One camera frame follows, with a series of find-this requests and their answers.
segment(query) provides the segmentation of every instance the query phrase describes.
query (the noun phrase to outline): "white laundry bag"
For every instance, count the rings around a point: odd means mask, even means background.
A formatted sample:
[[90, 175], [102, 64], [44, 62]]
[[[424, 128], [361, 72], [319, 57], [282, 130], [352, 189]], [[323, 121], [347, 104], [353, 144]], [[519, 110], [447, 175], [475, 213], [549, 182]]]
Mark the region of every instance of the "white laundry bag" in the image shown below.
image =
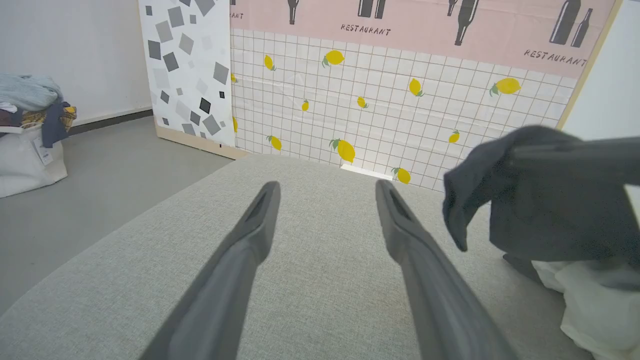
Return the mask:
[[67, 177], [62, 143], [56, 142], [52, 149], [43, 147], [41, 128], [37, 124], [0, 138], [0, 198]]

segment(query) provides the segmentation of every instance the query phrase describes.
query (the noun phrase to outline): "wooden board edge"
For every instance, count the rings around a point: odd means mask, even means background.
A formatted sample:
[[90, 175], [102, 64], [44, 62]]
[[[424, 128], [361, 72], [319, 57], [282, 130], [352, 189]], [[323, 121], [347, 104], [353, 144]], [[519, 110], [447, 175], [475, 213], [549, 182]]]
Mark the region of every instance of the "wooden board edge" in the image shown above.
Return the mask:
[[158, 137], [165, 140], [181, 143], [182, 145], [187, 145], [189, 147], [211, 152], [213, 154], [224, 156], [225, 158], [233, 160], [238, 160], [239, 158], [243, 158], [249, 155], [249, 153], [244, 150], [217, 143], [210, 139], [189, 135], [181, 131], [158, 126], [155, 119], [154, 125], [156, 126], [156, 134], [158, 135]]
[[560, 117], [560, 121], [558, 121], [558, 125], [556, 126], [556, 129], [562, 130], [562, 128], [566, 124], [566, 121], [569, 118], [571, 111], [573, 110], [573, 106], [575, 105], [575, 101], [578, 99], [578, 96], [580, 95], [580, 91], [582, 91], [582, 87], [584, 86], [584, 83], [587, 81], [587, 78], [589, 77], [589, 73], [593, 68], [593, 64], [595, 64], [596, 59], [600, 54], [600, 50], [602, 50], [602, 46], [604, 45], [604, 42], [607, 39], [607, 36], [609, 36], [609, 30], [611, 30], [611, 26], [613, 25], [613, 22], [616, 19], [616, 16], [618, 15], [618, 10], [620, 10], [620, 7], [622, 6], [623, 1], [624, 0], [616, 0], [616, 2], [613, 4], [613, 7], [611, 8], [611, 13], [609, 14], [609, 18], [607, 18], [607, 22], [605, 22], [604, 27], [602, 28], [602, 32], [600, 33], [600, 36], [598, 37], [598, 40], [596, 41], [596, 44], [593, 47], [593, 52], [591, 52], [589, 61], [587, 61], [587, 66], [584, 68], [582, 75], [580, 75], [580, 78], [578, 79], [578, 83], [575, 85], [575, 88], [573, 89], [573, 93], [571, 94], [571, 97], [569, 98], [569, 102], [567, 103], [566, 108], [564, 109], [564, 113]]

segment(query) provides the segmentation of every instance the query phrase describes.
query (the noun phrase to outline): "light blue clothing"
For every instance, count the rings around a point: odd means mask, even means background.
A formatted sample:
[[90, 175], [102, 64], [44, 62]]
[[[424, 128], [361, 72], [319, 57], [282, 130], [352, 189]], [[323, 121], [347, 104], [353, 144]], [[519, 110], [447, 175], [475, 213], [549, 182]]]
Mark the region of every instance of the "light blue clothing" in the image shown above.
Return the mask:
[[49, 76], [0, 74], [0, 102], [40, 111], [62, 100], [60, 86]]

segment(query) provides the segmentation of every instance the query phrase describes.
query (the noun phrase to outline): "tile-patterned wallpaper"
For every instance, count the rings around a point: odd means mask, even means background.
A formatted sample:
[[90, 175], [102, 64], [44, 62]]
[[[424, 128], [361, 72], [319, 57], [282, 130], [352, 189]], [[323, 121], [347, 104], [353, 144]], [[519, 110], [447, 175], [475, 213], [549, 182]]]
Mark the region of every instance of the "tile-patterned wallpaper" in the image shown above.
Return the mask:
[[[556, 127], [577, 82], [318, 38], [241, 29], [231, 38], [238, 148], [340, 166], [349, 162], [332, 140], [341, 139], [355, 150], [354, 166], [402, 168], [410, 184], [438, 191], [476, 145], [523, 125]], [[338, 65], [331, 56], [323, 63], [332, 51], [344, 57]], [[509, 90], [505, 78], [521, 88]]]

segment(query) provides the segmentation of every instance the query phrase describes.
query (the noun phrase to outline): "wine bottle graphic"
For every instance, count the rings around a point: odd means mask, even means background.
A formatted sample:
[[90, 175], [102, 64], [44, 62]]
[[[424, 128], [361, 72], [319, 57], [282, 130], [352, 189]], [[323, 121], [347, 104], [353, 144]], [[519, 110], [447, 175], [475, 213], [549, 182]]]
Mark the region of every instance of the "wine bottle graphic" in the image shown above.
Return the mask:
[[576, 17], [578, 17], [581, 4], [580, 0], [566, 0], [564, 2], [562, 8], [560, 8], [560, 14], [556, 20], [556, 26], [554, 26], [553, 32], [551, 32], [549, 42], [558, 45], [566, 44], [566, 40], [569, 38], [569, 34], [573, 28], [573, 23]]
[[460, 4], [460, 13], [458, 14], [458, 36], [456, 36], [455, 45], [462, 45], [467, 29], [476, 16], [479, 0], [462, 0]]
[[449, 11], [447, 12], [447, 16], [451, 16], [453, 13], [453, 7], [456, 6], [458, 0], [449, 0]]
[[587, 15], [584, 16], [584, 20], [578, 25], [578, 30], [575, 31], [575, 36], [573, 37], [571, 46], [573, 47], [582, 46], [584, 35], [587, 35], [587, 30], [589, 29], [589, 19], [591, 18], [592, 12], [593, 12], [592, 8], [587, 10]]
[[358, 6], [359, 17], [371, 17], [371, 9], [373, 8], [373, 0], [360, 0]]
[[376, 19], [382, 19], [382, 13], [385, 11], [385, 0], [378, 0], [376, 4]]
[[293, 25], [296, 23], [296, 8], [298, 7], [298, 3], [300, 0], [288, 0], [289, 2], [289, 24]]

